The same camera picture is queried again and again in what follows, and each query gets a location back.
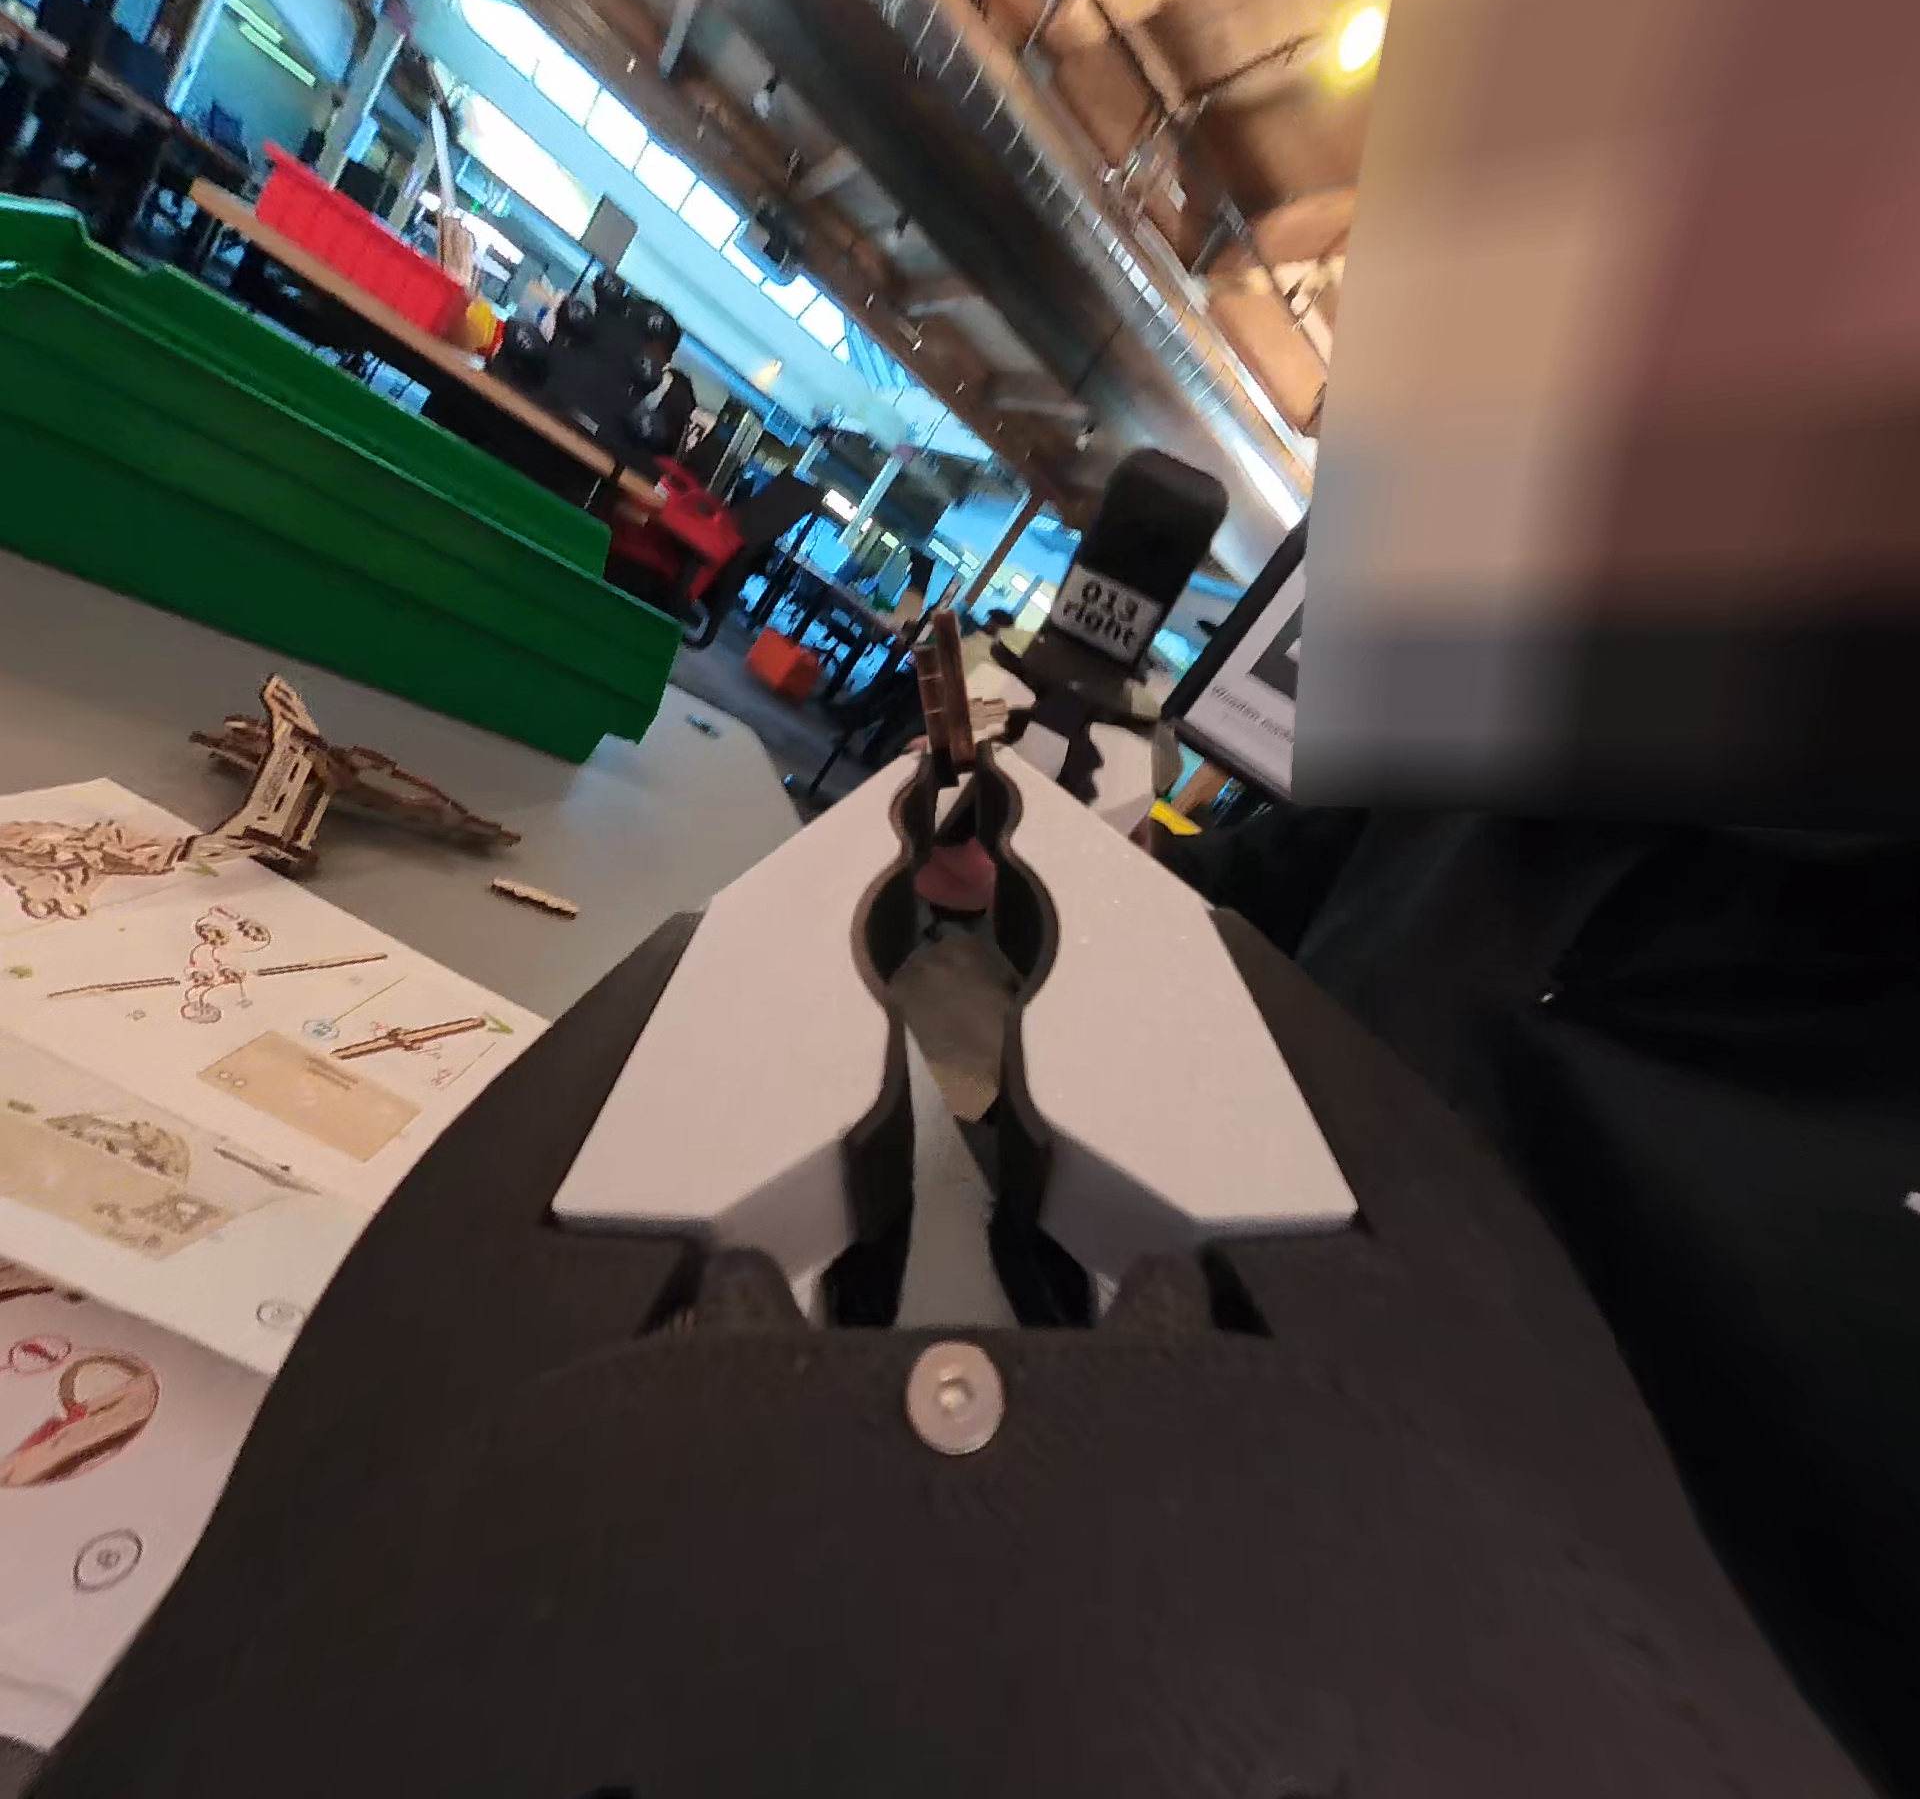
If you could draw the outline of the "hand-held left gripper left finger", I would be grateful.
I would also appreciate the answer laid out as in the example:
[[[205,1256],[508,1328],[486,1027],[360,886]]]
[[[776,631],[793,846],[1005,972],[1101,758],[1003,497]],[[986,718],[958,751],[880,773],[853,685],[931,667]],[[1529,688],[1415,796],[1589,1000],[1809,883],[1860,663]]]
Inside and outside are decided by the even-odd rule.
[[[905,883],[905,755],[712,895],[555,1202],[583,1234],[760,1252],[823,1320],[912,1214],[908,1034],[868,945]]]

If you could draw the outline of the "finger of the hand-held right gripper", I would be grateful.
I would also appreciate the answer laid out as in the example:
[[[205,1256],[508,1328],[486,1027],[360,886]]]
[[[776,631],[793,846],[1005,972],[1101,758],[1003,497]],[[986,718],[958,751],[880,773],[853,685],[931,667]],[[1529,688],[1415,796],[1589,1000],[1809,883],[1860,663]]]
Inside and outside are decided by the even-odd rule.
[[[960,755],[981,755],[986,745],[1021,750],[1033,726],[1040,693],[999,659],[963,667]]]
[[[1175,775],[1175,733],[1159,711],[1101,711],[1087,696],[1067,696],[1056,711],[1067,755],[1052,777],[1119,837],[1134,842]]]

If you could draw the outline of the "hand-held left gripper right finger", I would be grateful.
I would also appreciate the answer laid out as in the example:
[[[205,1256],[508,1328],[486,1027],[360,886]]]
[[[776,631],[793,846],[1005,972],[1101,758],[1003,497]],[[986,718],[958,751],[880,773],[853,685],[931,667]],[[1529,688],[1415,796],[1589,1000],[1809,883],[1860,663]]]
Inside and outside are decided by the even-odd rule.
[[[1341,1234],[1355,1191],[1213,906],[1033,761],[977,758],[1003,1022],[990,1256],[1021,1324],[1088,1328],[1150,1256]]]

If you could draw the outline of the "wooden axle lever assembly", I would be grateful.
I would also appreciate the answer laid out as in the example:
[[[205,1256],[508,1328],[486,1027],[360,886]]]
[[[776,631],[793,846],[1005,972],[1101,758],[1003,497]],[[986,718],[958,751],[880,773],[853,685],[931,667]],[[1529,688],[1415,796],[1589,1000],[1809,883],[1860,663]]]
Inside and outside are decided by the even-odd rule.
[[[924,751],[940,786],[958,786],[977,761],[974,698],[968,693],[963,631],[951,608],[924,616],[915,645]]]

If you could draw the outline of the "wooden model assembly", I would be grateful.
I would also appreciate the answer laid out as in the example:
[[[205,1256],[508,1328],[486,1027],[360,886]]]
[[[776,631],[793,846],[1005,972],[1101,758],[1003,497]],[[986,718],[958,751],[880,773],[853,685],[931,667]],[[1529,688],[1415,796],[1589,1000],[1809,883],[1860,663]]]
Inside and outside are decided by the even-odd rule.
[[[334,807],[376,818],[470,851],[517,847],[522,836],[374,745],[327,740],[300,688],[274,672],[257,711],[228,711],[188,733],[214,761],[248,775],[237,813],[214,832],[283,874],[319,865],[319,829]]]

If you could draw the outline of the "black framed sign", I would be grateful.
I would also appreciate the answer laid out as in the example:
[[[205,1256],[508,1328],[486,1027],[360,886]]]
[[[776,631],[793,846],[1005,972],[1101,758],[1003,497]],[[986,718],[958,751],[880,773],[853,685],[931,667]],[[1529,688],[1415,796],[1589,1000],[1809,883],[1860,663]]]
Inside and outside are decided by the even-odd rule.
[[[1272,800],[1295,798],[1307,538],[1299,517],[1162,709],[1192,751]]]

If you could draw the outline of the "red tool cart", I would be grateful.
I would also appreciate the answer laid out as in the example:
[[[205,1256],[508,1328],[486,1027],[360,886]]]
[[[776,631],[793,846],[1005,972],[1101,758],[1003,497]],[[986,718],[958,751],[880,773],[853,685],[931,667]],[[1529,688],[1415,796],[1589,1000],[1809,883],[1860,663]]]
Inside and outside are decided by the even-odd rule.
[[[631,596],[691,620],[724,596],[744,530],[712,490],[680,460],[657,460],[639,488],[624,474],[611,509],[611,555],[604,580]]]

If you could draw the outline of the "person's black clothed torso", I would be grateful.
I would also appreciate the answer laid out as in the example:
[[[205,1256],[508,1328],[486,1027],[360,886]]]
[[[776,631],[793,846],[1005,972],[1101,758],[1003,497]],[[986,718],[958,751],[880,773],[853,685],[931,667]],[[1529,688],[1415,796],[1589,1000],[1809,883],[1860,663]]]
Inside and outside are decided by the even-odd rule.
[[[1150,836],[1526,1177],[1803,1691],[1916,1794],[1916,829]]]

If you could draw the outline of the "printed instruction booklet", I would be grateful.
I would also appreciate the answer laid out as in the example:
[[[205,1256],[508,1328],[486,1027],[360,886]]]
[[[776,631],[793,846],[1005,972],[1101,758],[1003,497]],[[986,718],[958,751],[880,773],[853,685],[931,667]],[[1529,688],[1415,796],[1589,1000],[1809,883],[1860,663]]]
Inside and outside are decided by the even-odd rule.
[[[5,796],[5,1735],[198,1545],[327,1279],[545,1021],[110,777]]]

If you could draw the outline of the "background wooden table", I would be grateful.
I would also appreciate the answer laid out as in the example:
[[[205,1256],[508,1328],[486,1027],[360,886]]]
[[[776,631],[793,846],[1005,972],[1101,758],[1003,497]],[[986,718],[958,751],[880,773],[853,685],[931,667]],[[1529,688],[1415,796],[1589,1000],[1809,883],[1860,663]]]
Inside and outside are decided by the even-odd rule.
[[[311,291],[329,297],[339,309],[368,324],[368,345],[394,358],[406,349],[414,358],[408,377],[434,377],[444,390],[466,393],[470,400],[486,400],[499,414],[517,421],[525,433],[537,434],[550,452],[563,452],[573,464],[593,474],[592,510],[614,510],[621,497],[664,510],[668,496],[660,486],[621,464],[604,444],[592,442],[573,421],[550,414],[525,393],[513,390],[506,378],[492,377],[478,355],[463,345],[430,336],[414,321],[401,315],[385,301],[353,282],[350,277],[327,268],[308,247],[291,240],[283,231],[261,224],[257,210],[235,191],[214,185],[210,178],[194,178],[188,189],[191,205],[209,213],[220,231],[235,231],[269,260],[296,275]]]

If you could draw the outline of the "red plastic bin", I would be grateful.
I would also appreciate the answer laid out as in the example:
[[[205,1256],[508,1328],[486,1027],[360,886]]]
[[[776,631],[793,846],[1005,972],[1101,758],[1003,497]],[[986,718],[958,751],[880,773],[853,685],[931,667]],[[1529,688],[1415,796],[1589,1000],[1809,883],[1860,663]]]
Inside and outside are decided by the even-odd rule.
[[[269,141],[264,153],[271,173],[256,201],[256,218],[264,228],[382,301],[423,332],[452,338],[470,309],[466,282],[278,141]]]

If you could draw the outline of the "spiral metal ventilation duct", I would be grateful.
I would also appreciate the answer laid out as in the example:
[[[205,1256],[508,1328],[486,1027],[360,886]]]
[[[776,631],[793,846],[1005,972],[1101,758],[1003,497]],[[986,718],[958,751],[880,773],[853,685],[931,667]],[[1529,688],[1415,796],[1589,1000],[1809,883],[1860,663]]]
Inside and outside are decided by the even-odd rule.
[[[1021,51],[974,0],[718,0],[878,185],[1114,442],[1213,471],[1218,555],[1255,575],[1304,517],[1311,469],[1186,277],[1100,189]]]

